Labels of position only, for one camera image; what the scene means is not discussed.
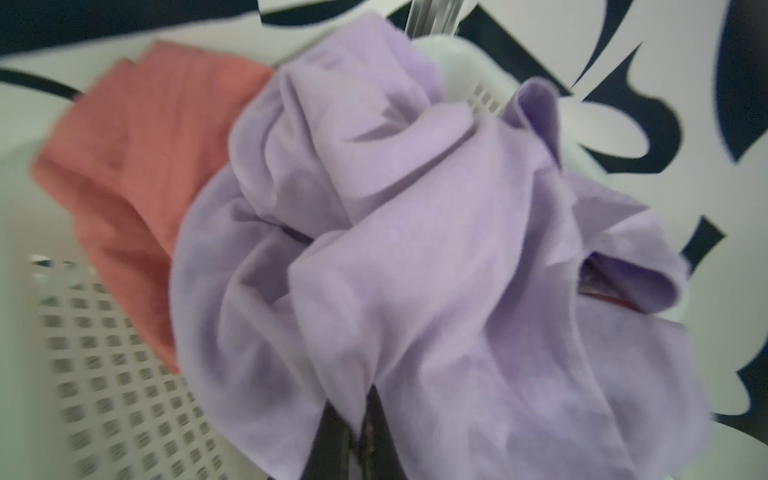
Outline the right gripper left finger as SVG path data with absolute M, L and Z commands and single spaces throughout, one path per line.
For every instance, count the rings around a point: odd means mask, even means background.
M 332 404 L 324 406 L 301 480 L 350 478 L 351 430 Z

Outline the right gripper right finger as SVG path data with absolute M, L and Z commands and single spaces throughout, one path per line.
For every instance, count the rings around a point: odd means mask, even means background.
M 376 386 L 366 397 L 358 460 L 363 480 L 406 480 Z

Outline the purple t-shirt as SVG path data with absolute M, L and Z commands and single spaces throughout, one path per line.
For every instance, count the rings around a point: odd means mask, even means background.
M 661 479 L 706 447 L 687 262 L 646 205 L 568 172 L 558 96 L 500 115 L 371 13 L 281 66 L 172 259 L 183 377 L 297 479 L 323 411 L 377 393 L 409 479 Z

